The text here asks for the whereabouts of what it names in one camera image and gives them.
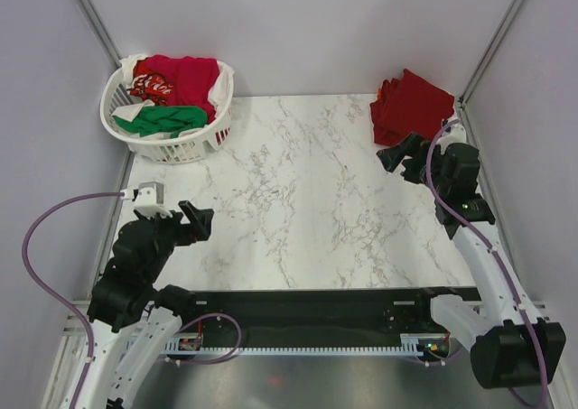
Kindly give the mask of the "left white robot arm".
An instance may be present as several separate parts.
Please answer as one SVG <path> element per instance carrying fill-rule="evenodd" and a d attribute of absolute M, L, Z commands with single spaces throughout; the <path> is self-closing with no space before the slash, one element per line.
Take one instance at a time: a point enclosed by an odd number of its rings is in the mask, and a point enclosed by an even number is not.
<path fill-rule="evenodd" d="M 176 248 L 210 238 L 213 209 L 187 200 L 178 206 L 137 204 L 136 218 L 119 229 L 83 317 L 89 326 L 83 361 L 63 407 L 130 407 L 164 344 L 197 323 L 192 292 L 175 285 L 154 288 Z"/>

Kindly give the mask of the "dark red t shirt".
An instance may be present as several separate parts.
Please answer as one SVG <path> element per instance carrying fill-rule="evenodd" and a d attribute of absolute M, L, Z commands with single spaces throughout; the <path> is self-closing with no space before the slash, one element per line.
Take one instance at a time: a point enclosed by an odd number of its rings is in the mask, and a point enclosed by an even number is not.
<path fill-rule="evenodd" d="M 416 133 L 432 140 L 443 120 L 453 115 L 455 97 L 408 69 L 399 80 L 395 93 L 387 99 L 387 128 L 404 139 Z"/>

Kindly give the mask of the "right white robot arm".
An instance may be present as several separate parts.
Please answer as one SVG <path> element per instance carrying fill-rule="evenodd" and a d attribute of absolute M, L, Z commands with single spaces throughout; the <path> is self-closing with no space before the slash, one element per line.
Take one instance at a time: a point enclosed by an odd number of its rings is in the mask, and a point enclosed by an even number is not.
<path fill-rule="evenodd" d="M 448 330 L 469 352 L 473 374 L 486 389 L 550 385 L 566 336 L 529 300 L 505 256 L 496 219 L 478 191 L 478 149 L 411 134 L 377 157 L 387 172 L 402 166 L 406 181 L 430 189 L 435 216 L 469 267 L 481 299 L 482 311 L 476 312 L 459 295 L 436 295 L 414 307 L 415 324 Z"/>

